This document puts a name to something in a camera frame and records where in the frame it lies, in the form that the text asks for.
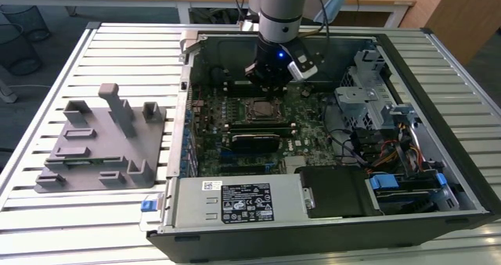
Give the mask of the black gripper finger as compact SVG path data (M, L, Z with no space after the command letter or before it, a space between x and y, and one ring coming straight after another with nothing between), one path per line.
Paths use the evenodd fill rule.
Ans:
M260 97L271 100L275 98L283 98L287 94L287 87L286 86L275 86L275 87L266 87L259 86Z

